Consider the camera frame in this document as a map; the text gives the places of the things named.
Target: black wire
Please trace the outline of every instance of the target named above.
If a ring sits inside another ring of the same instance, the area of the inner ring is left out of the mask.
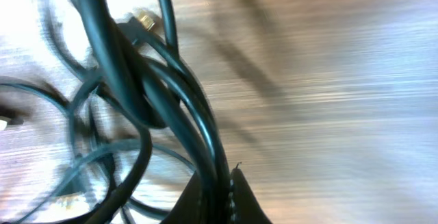
[[[47,35],[49,46],[63,63],[82,82],[71,103],[53,93],[26,84],[2,84],[28,90],[54,104],[68,118],[69,140],[76,155],[74,167],[67,172],[61,184],[40,203],[37,208],[26,214],[19,222],[33,214],[50,197],[60,192],[67,183],[79,173],[84,164],[98,162],[108,178],[108,192],[105,199],[87,214],[62,223],[106,223],[120,209],[123,220],[129,224],[128,209],[164,219],[168,210],[144,205],[133,198],[132,192],[142,178],[149,163],[152,146],[182,161],[191,170],[196,170],[201,180],[202,199],[207,210],[207,223],[222,223],[227,218],[227,197],[229,193],[229,168],[224,149],[220,142],[218,128],[213,112],[209,107],[198,80],[179,56],[177,27],[171,0],[159,0],[164,22],[166,44],[157,36],[145,30],[135,19],[129,25],[137,29],[137,37],[147,42],[167,62],[165,66],[149,58],[143,58],[124,37],[117,24],[110,17],[105,0],[71,0],[81,15],[87,36],[99,63],[97,69],[85,69],[78,64],[66,49],[55,32],[50,9],[45,8],[43,31]],[[88,129],[90,132],[91,152],[85,157],[75,147],[76,135],[80,132],[77,116],[84,101],[97,94],[116,111],[126,116],[140,133],[138,140],[121,140],[109,143],[97,131],[91,105],[88,105]],[[187,106],[202,139],[188,117],[179,107],[179,100]],[[194,161],[193,166],[179,154],[160,145],[152,145],[150,128],[169,128],[181,141]],[[136,163],[125,181],[117,185],[113,153],[118,150],[140,148]]]

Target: thin black wire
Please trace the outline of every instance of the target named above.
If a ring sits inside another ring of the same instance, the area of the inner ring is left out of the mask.
[[[49,0],[44,1],[46,5],[49,4]],[[77,124],[81,121],[76,112],[90,93],[91,95],[98,94],[116,111],[125,115],[139,131],[141,142],[124,140],[107,144],[97,131],[89,106],[88,124],[91,131],[90,147],[92,151],[85,157],[76,159],[75,166],[67,172],[61,184],[37,208],[18,220],[18,223],[33,214],[51,196],[60,192],[74,178],[74,175],[79,173],[81,166],[96,161],[106,171],[104,174],[109,180],[106,198],[89,213],[74,219],[64,220],[62,223],[105,223],[112,219],[119,208],[122,208],[123,219],[129,224],[131,221],[128,218],[126,207],[140,210],[146,216],[156,219],[165,218],[169,211],[146,206],[131,197],[131,194],[141,180],[151,156],[152,142],[149,128],[164,128],[166,126],[169,126],[175,133],[195,163],[196,173],[201,179],[203,203],[207,210],[207,215],[203,214],[206,216],[205,221],[207,223],[223,222],[223,218],[226,216],[226,201],[229,191],[227,159],[208,101],[198,80],[179,56],[177,28],[171,0],[159,0],[166,44],[143,27],[138,27],[138,21],[130,21],[131,25],[138,29],[138,38],[150,44],[165,59],[168,66],[152,59],[143,58],[132,47],[110,18],[105,0],[71,1],[81,15],[94,55],[99,63],[99,68],[87,70],[74,61],[55,32],[50,10],[45,8],[43,15],[46,19],[43,20],[43,31],[48,36],[49,46],[69,70],[83,82],[71,103],[34,86],[25,84],[2,85],[28,90],[57,106],[68,118],[69,140],[76,157],[79,154],[75,148],[75,136]],[[162,81],[167,84],[168,89],[162,84]],[[182,100],[187,106],[203,139],[197,134],[190,120],[179,107],[179,100]],[[140,147],[138,159],[125,181],[117,186],[112,154],[115,151],[127,149],[133,143],[136,144],[136,149]],[[195,166],[174,151],[159,145],[153,145],[153,147],[176,157],[190,169],[195,170]]]

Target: tabletop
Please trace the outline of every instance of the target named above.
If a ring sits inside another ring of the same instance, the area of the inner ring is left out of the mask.
[[[116,20],[134,8],[161,16],[157,0],[107,2]],[[79,80],[44,42],[40,5],[0,3],[0,76],[50,84],[71,99]],[[67,0],[49,5],[72,54],[89,64],[79,15]],[[207,93],[229,164],[242,162],[273,223],[438,221],[438,0],[173,5],[181,55]],[[142,52],[157,57],[147,46]],[[121,115],[97,102],[99,128],[108,138],[136,135]],[[8,220],[51,190],[70,154],[66,120],[49,103],[2,88],[0,105],[25,120],[0,132],[0,218]],[[153,141],[182,151],[167,129],[153,131]],[[122,168],[129,169],[134,156],[120,155]],[[97,178],[92,169],[89,175]],[[189,178],[157,153],[135,196],[171,208]],[[91,182],[99,198],[105,184]],[[53,205],[30,221],[75,215],[73,208],[54,212]]]

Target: gold connector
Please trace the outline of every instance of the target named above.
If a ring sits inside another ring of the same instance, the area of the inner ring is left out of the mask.
[[[147,30],[151,30],[155,25],[155,21],[148,15],[147,11],[143,9],[135,9],[134,16]]]

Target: cable bundle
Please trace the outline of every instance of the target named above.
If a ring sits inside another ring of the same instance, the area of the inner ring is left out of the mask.
[[[121,209],[126,223],[127,210],[134,208],[155,219],[164,219],[169,211],[160,210],[135,200],[131,195],[138,185],[151,158],[152,148],[176,157],[199,176],[202,188],[200,202],[202,217],[206,223],[227,221],[227,199],[230,191],[230,174],[224,149],[218,135],[207,99],[199,82],[179,55],[177,28],[171,0],[159,0],[164,22],[165,42],[145,30],[139,21],[130,21],[138,29],[137,36],[156,50],[166,65],[140,55],[120,28],[110,17],[105,0],[71,0],[81,15],[88,39],[99,67],[85,69],[57,42],[51,19],[44,21],[51,47],[63,63],[81,81],[82,86],[72,101],[29,84],[1,84],[26,90],[55,105],[68,119],[69,140],[75,159],[56,189],[36,208],[15,223],[21,223],[39,207],[62,192],[87,164],[95,162],[103,169],[109,183],[106,198],[89,213],[61,223],[106,223]],[[88,125],[92,151],[81,155],[76,146],[78,127],[83,127],[77,111],[89,98],[97,95],[107,101],[134,124],[139,140],[119,140],[108,143],[96,129],[91,107],[88,108]],[[180,107],[189,110],[201,136]],[[169,127],[191,157],[194,166],[186,159],[165,147],[153,145],[149,129]],[[140,149],[140,153],[128,176],[121,183],[114,178],[113,153]]]

